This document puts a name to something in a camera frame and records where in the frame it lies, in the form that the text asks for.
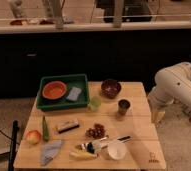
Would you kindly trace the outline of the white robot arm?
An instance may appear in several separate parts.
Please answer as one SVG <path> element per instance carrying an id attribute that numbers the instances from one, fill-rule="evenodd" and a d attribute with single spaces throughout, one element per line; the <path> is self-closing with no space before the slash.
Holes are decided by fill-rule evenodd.
<path id="1" fill-rule="evenodd" d="M 147 96 L 152 123 L 163 118 L 164 108 L 175 99 L 191 109 L 191 63 L 181 62 L 159 70 L 155 83 Z"/>

